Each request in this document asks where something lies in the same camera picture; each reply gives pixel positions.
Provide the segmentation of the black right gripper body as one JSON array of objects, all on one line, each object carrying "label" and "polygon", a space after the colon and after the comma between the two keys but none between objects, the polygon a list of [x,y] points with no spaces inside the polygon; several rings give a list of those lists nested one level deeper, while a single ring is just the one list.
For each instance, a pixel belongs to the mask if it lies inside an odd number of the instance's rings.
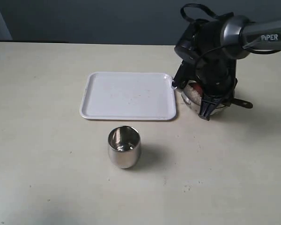
[{"label": "black right gripper body", "polygon": [[235,92],[234,60],[224,52],[222,29],[227,20],[195,20],[196,83],[191,84],[200,96],[233,96]]}]

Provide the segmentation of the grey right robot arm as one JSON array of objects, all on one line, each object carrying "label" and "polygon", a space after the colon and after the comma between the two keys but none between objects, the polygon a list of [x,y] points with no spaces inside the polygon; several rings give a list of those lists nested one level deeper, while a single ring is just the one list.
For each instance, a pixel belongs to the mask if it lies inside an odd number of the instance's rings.
[{"label": "grey right robot arm", "polygon": [[281,20],[252,22],[245,16],[216,21],[194,20],[177,42],[182,63],[172,87],[183,90],[189,81],[201,88],[198,116],[209,120],[219,106],[251,109],[252,103],[234,97],[237,60],[281,51]]}]

